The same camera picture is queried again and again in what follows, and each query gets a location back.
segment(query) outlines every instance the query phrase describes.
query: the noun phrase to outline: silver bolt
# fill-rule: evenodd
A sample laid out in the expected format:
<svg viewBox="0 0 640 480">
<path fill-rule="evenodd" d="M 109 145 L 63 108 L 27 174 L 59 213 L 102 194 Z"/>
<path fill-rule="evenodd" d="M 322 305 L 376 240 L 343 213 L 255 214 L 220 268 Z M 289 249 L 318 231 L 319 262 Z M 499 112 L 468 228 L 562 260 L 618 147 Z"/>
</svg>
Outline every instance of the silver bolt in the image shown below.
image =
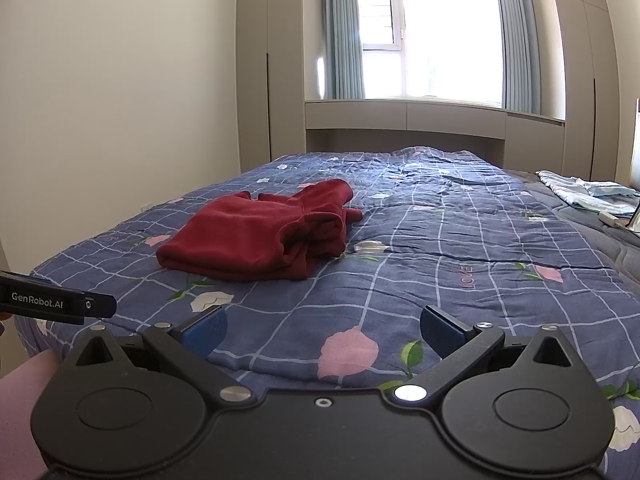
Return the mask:
<svg viewBox="0 0 640 480">
<path fill-rule="evenodd" d="M 318 408 L 328 408 L 329 406 L 331 406 L 334 402 L 331 399 L 326 399 L 326 398 L 321 398 L 321 399 L 316 399 L 316 406 Z"/>
<path fill-rule="evenodd" d="M 244 386 L 227 386 L 220 390 L 220 398 L 226 402 L 242 402 L 251 397 L 251 390 Z"/>
<path fill-rule="evenodd" d="M 417 384 L 403 384 L 396 388 L 394 395 L 400 400 L 417 402 L 418 400 L 423 400 L 427 396 L 427 390 Z"/>
</svg>

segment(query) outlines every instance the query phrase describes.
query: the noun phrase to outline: folded red sweatshirt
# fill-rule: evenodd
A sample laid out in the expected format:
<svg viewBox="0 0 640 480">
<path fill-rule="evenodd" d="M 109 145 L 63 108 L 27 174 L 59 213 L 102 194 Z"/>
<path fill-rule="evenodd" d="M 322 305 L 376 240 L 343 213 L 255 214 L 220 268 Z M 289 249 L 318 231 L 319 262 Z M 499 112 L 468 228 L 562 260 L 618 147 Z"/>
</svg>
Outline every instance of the folded red sweatshirt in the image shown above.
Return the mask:
<svg viewBox="0 0 640 480">
<path fill-rule="evenodd" d="M 160 247 L 161 266 L 222 280 L 304 280 L 319 260 L 345 249 L 346 226 L 362 219 L 343 208 L 353 191 L 340 179 L 293 196 L 248 191 L 204 206 Z"/>
</svg>

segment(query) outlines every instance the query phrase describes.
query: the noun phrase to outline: curtain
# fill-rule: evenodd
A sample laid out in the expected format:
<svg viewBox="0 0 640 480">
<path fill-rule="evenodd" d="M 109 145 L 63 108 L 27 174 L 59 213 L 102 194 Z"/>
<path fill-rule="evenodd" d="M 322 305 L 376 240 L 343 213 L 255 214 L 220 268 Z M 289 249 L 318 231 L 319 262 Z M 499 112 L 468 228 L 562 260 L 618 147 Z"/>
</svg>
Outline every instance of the curtain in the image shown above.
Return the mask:
<svg viewBox="0 0 640 480">
<path fill-rule="evenodd" d="M 358 0 L 325 0 L 326 97 L 364 99 Z"/>
<path fill-rule="evenodd" d="M 540 113 L 540 57 L 531 0 L 498 0 L 502 22 L 502 106 Z"/>
</svg>

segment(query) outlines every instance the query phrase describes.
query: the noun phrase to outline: window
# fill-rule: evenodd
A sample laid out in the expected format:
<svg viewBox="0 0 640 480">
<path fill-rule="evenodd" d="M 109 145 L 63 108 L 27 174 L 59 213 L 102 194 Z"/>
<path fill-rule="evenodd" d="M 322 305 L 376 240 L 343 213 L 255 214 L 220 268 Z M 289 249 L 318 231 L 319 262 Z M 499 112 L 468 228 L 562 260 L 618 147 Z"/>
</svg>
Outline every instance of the window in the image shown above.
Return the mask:
<svg viewBox="0 0 640 480">
<path fill-rule="evenodd" d="M 358 0 L 367 98 L 502 105 L 498 0 Z"/>
</svg>

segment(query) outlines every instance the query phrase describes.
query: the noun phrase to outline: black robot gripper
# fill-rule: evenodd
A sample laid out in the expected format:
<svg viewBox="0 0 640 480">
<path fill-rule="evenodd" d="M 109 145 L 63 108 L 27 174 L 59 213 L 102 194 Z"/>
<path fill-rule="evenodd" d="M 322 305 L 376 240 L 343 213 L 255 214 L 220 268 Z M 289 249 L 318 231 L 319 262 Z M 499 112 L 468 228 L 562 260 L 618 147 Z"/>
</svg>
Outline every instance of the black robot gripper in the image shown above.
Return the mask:
<svg viewBox="0 0 640 480">
<path fill-rule="evenodd" d="M 557 327 L 512 338 L 432 307 L 420 321 L 443 359 L 402 386 L 260 398 L 169 327 L 87 331 L 33 410 L 44 478 L 603 478 L 612 409 Z"/>
</svg>

